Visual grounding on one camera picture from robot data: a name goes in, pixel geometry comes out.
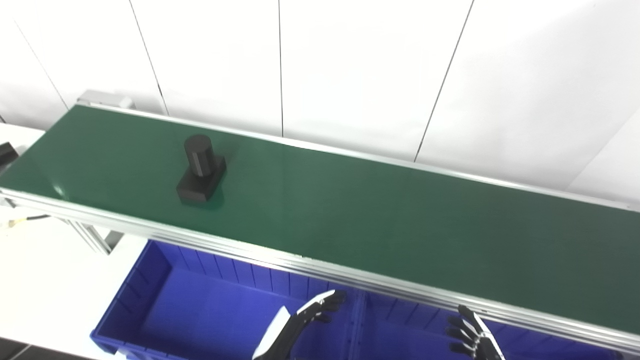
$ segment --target black cylinder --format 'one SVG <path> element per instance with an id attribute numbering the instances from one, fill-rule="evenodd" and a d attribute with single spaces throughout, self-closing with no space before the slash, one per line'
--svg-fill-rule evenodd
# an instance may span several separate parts
<path id="1" fill-rule="evenodd" d="M 184 142 L 189 167 L 196 176 L 209 176 L 216 171 L 211 140 L 206 135 L 193 135 Z"/>

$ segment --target conveyor leg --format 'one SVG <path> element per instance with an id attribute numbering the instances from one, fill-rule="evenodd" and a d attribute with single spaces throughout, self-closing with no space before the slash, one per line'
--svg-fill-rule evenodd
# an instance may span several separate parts
<path id="1" fill-rule="evenodd" d="M 122 233 L 111 231 L 106 238 L 103 239 L 92 225 L 86 225 L 72 220 L 64 220 L 64 222 L 73 227 L 93 251 L 101 254 L 109 255 L 122 237 Z"/>

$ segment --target white table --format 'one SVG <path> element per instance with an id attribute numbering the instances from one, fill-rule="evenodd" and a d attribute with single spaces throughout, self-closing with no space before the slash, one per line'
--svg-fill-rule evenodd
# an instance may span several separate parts
<path id="1" fill-rule="evenodd" d="M 0 124 L 18 153 L 44 132 Z M 40 215 L 0 206 L 0 221 Z M 109 256 L 57 218 L 0 230 L 0 337 L 92 359 L 123 359 L 89 338 L 146 239 L 125 235 Z"/>

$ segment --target white wall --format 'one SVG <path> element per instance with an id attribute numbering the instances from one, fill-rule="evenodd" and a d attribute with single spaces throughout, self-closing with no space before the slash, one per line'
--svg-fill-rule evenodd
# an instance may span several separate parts
<path id="1" fill-rule="evenodd" d="M 0 117 L 49 127 L 67 111 L 24 37 L 0 4 Z"/>
<path id="2" fill-rule="evenodd" d="M 640 107 L 639 10 L 477 1 L 418 161 L 566 188 Z"/>
<path id="3" fill-rule="evenodd" d="M 12 124 L 46 129 L 93 88 L 156 113 L 640 204 L 638 0 L 475 0 L 470 13 L 471 0 L 3 4 L 0 116 Z"/>
<path id="4" fill-rule="evenodd" d="M 282 133 L 278 0 L 132 0 L 169 114 Z"/>
<path id="5" fill-rule="evenodd" d="M 284 136 L 413 160 L 470 0 L 280 0 Z"/>
<path id="6" fill-rule="evenodd" d="M 7 3 L 68 107 L 92 88 L 128 95 L 137 109 L 164 112 L 128 0 Z"/>

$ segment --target aluminum frame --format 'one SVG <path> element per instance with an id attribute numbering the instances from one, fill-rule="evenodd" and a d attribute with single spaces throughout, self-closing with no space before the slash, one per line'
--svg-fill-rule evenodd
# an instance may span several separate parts
<path id="1" fill-rule="evenodd" d="M 417 168 L 420 170 L 437 172 L 439 174 L 456 176 L 464 179 L 481 181 L 484 183 L 506 186 L 524 191 L 543 193 L 545 195 L 564 197 L 567 199 L 610 206 L 614 208 L 638 211 L 638 209 L 634 209 L 628 204 L 622 204 L 619 202 L 601 200 L 583 195 L 559 192 L 555 190 L 547 190 L 534 186 L 510 183 L 486 177 L 473 176 L 441 168 L 430 167 L 428 165 L 393 160 L 381 156 L 336 149 L 333 147 L 316 145 L 312 143 L 301 142 L 298 140 L 279 138 L 277 136 L 260 135 L 247 131 L 238 131 L 218 126 L 210 126 L 207 124 L 201 124 L 189 120 L 174 119 L 163 115 L 144 113 L 137 110 L 114 108 L 111 106 L 98 104 L 91 104 L 90 106 L 103 110 L 128 113 L 131 115 L 149 117 L 170 122 L 177 122 L 189 126 L 202 127 L 217 131 L 225 131 L 243 136 L 250 136 L 263 140 L 278 142 L 286 145 L 302 147 L 305 149 L 333 152 L 335 154 L 341 154 L 345 156 L 353 156 L 366 160 L 380 161 L 393 165 Z M 138 236 L 144 236 L 146 238 L 153 238 L 176 245 L 189 247 L 191 249 L 202 250 L 229 258 L 246 261 L 256 265 L 285 270 L 295 274 L 317 277 L 327 281 L 339 282 L 363 290 L 384 293 L 393 297 L 398 297 L 400 299 L 420 302 L 437 307 L 442 307 L 445 309 L 456 309 L 458 304 L 465 304 L 471 307 L 474 311 L 477 311 L 483 318 L 488 320 L 495 320 L 498 322 L 523 327 L 525 329 L 540 331 L 554 336 L 561 336 L 576 341 L 590 343 L 600 347 L 611 348 L 628 354 L 640 355 L 640 335 L 638 334 L 631 334 L 615 329 L 592 325 L 561 316 L 550 315 L 522 307 L 503 304 L 493 300 L 482 299 L 479 297 L 473 297 L 454 291 L 416 284 L 414 282 L 402 281 L 384 275 L 374 274 L 371 272 L 327 263 L 311 258 L 305 258 L 299 255 L 290 254 L 279 250 L 269 249 L 228 238 L 222 238 L 211 234 L 199 233 L 189 229 L 183 229 L 167 224 L 152 222 L 141 218 L 130 217 L 119 213 L 113 213 L 97 208 L 82 206 L 64 200 L 56 200 L 6 188 L 0 188 L 0 194 L 2 195 L 2 197 L 6 197 L 7 199 L 14 201 L 16 205 L 40 209 L 48 214 L 69 219 L 71 222 L 76 221 L 84 224 L 107 227 L 108 229 L 113 229 L 122 233 L 135 234 Z"/>

